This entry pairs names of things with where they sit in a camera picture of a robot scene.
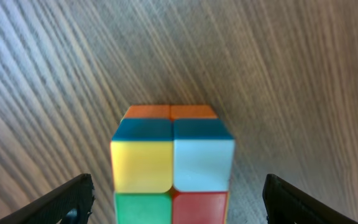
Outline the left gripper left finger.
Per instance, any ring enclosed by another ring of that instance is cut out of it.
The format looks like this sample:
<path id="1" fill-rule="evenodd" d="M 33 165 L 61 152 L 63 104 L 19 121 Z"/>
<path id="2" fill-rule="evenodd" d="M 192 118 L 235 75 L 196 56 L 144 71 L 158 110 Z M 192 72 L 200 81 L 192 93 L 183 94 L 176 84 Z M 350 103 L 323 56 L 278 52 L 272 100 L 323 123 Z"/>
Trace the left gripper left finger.
<path id="1" fill-rule="evenodd" d="M 18 211 L 0 219 L 0 224 L 87 224 L 94 204 L 90 174 L 80 174 Z"/>

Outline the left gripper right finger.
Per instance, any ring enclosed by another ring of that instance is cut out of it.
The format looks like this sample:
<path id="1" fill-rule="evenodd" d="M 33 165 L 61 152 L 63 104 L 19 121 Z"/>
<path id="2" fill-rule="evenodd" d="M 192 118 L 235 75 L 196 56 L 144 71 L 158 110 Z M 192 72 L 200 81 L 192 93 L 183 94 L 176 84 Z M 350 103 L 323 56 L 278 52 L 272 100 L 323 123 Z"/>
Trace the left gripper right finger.
<path id="1" fill-rule="evenodd" d="M 268 224 L 357 224 L 275 174 L 262 192 Z"/>

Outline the multicolour puzzle cube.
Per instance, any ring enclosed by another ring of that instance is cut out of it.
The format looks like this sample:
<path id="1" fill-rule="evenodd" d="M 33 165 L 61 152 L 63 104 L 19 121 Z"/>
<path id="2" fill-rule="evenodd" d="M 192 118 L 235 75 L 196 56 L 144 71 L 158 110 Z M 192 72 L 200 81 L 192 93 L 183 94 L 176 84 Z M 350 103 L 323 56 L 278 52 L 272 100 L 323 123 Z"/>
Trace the multicolour puzzle cube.
<path id="1" fill-rule="evenodd" d="M 117 223 L 225 223 L 235 140 L 209 105 L 132 105 L 111 144 Z"/>

